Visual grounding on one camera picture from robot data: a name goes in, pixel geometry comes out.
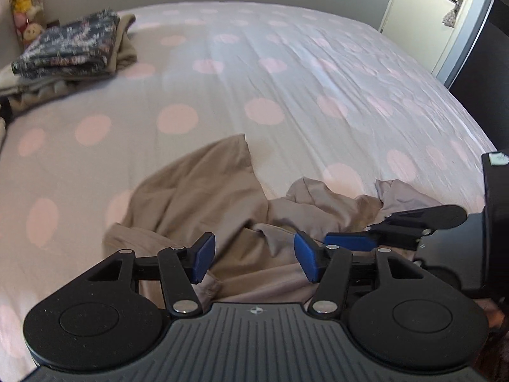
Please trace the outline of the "beige long-sleeve shirt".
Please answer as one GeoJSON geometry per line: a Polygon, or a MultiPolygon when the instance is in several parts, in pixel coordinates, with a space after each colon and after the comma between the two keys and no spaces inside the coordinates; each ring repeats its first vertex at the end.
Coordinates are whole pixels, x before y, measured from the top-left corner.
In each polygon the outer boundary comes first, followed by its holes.
{"type": "Polygon", "coordinates": [[[145,179],[121,222],[103,237],[105,254],[130,248],[139,256],[216,237],[214,261],[194,290],[202,305],[302,303],[316,287],[293,250],[297,231],[322,241],[329,232],[359,232],[385,217],[436,204],[400,180],[377,181],[376,195],[346,197],[309,178],[269,199],[255,176],[243,135],[202,147],[145,179]]]}

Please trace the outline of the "polka dot bed sheet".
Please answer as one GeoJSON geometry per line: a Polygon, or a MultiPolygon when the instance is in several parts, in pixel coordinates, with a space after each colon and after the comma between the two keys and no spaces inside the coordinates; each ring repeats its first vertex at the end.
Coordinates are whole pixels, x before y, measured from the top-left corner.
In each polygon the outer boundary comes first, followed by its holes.
{"type": "Polygon", "coordinates": [[[411,56],[364,23],[253,3],[135,10],[138,59],[16,118],[1,151],[1,378],[34,368],[23,319],[107,255],[135,188],[244,135],[268,198],[303,177],[346,197],[401,180],[438,203],[484,204],[493,143],[411,56]]]}

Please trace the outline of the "white door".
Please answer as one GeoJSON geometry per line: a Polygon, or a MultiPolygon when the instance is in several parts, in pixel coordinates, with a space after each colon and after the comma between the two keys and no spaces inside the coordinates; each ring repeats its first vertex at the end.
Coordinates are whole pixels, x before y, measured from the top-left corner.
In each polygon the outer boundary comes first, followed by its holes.
{"type": "Polygon", "coordinates": [[[390,0],[380,32],[438,75],[472,0],[390,0]]]}

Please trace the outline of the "tan folded garment under stack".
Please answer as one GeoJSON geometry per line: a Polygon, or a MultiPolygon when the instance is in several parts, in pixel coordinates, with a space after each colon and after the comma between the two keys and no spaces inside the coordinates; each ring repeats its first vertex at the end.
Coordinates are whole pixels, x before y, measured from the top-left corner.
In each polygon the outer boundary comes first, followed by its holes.
{"type": "Polygon", "coordinates": [[[26,110],[60,97],[66,97],[93,82],[109,79],[121,70],[135,64],[137,52],[128,37],[128,31],[135,23],[136,16],[129,13],[123,16],[119,15],[119,17],[120,22],[113,54],[106,69],[96,75],[24,79],[12,73],[11,64],[14,61],[4,67],[1,70],[1,112],[10,117],[17,117],[26,110]]]}

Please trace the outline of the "dark floral folded garment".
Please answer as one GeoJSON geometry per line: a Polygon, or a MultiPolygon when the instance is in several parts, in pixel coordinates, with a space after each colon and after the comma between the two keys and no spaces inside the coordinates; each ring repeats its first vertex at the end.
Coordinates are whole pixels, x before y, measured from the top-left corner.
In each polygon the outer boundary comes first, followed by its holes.
{"type": "Polygon", "coordinates": [[[92,76],[104,71],[115,47],[120,17],[103,10],[39,35],[11,64],[24,79],[92,76]]]}

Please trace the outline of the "hanging plush toy organizer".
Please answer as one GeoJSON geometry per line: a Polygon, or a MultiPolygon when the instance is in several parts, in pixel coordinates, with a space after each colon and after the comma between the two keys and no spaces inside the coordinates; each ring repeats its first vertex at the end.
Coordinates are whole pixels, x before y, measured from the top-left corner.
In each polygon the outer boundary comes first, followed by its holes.
{"type": "Polygon", "coordinates": [[[43,0],[10,0],[17,36],[24,48],[46,29],[43,0]]]}

